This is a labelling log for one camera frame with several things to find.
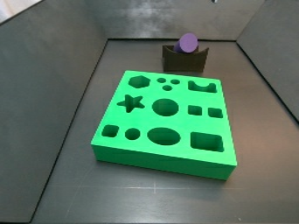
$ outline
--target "star-shaped hole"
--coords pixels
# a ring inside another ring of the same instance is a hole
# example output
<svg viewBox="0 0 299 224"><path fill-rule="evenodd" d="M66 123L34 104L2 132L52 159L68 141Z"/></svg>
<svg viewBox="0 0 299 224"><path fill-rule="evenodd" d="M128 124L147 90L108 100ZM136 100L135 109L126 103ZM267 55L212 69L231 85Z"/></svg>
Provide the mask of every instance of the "star-shaped hole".
<svg viewBox="0 0 299 224"><path fill-rule="evenodd" d="M130 113L134 109L143 109L146 106L140 102L143 96L132 97L130 94L126 95L126 100L119 102L118 106L126 107L126 112Z"/></svg>

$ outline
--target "circular hole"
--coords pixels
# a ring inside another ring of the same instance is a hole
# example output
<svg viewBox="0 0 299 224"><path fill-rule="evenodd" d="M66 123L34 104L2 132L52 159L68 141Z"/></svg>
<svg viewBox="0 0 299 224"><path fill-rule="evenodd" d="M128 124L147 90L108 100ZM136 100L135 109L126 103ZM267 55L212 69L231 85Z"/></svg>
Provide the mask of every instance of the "circular hole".
<svg viewBox="0 0 299 224"><path fill-rule="evenodd" d="M154 102L154 112L159 116L174 116L179 111L179 104L170 99L160 99Z"/></svg>
<svg viewBox="0 0 299 224"><path fill-rule="evenodd" d="M139 129L128 129L126 131L126 138L128 140L136 140L140 137L140 130Z"/></svg>
<svg viewBox="0 0 299 224"><path fill-rule="evenodd" d="M180 83L180 81L179 80L171 80L171 83L176 85L176 84Z"/></svg>
<svg viewBox="0 0 299 224"><path fill-rule="evenodd" d="M160 83L166 83L166 78L159 78L158 81L159 81Z"/></svg>
<svg viewBox="0 0 299 224"><path fill-rule="evenodd" d="M172 90L174 88L171 87L171 86L168 86L168 85L166 85L166 86L163 86L163 90L164 91L170 91L170 90Z"/></svg>
<svg viewBox="0 0 299 224"><path fill-rule="evenodd" d="M180 134L175 130L167 128L151 129L147 133L147 137L155 144L160 145L174 145L182 140Z"/></svg>

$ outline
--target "green foam block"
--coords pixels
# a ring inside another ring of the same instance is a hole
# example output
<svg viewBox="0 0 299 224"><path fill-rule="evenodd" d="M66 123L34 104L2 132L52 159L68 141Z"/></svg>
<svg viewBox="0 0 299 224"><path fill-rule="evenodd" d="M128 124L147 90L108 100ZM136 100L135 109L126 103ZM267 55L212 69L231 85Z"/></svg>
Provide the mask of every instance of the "green foam block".
<svg viewBox="0 0 299 224"><path fill-rule="evenodd" d="M238 161L220 81L126 71L91 146L102 161L227 179Z"/></svg>

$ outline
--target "square hole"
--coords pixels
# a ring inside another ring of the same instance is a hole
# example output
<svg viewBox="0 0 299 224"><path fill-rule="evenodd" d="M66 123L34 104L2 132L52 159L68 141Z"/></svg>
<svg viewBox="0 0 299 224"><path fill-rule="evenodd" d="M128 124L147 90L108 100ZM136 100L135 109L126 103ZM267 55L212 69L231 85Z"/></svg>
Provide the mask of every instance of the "square hole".
<svg viewBox="0 0 299 224"><path fill-rule="evenodd" d="M202 107L188 106L188 114L192 116L202 116Z"/></svg>
<svg viewBox="0 0 299 224"><path fill-rule="evenodd" d="M222 109L220 108L208 108L210 117L223 118Z"/></svg>
<svg viewBox="0 0 299 224"><path fill-rule="evenodd" d="M119 127L116 125L107 125L102 131L103 137L115 137L118 135Z"/></svg>
<svg viewBox="0 0 299 224"><path fill-rule="evenodd" d="M223 152L222 137L199 132L191 133L191 147L198 150Z"/></svg>

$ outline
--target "purple cylinder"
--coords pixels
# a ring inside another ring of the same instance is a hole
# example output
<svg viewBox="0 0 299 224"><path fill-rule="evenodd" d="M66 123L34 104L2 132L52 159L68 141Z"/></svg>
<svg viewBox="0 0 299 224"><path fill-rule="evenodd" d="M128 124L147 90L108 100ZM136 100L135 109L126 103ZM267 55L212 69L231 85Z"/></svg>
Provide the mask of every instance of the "purple cylinder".
<svg viewBox="0 0 299 224"><path fill-rule="evenodd" d="M192 33L186 33L174 46L178 53L192 53L198 47L198 38Z"/></svg>

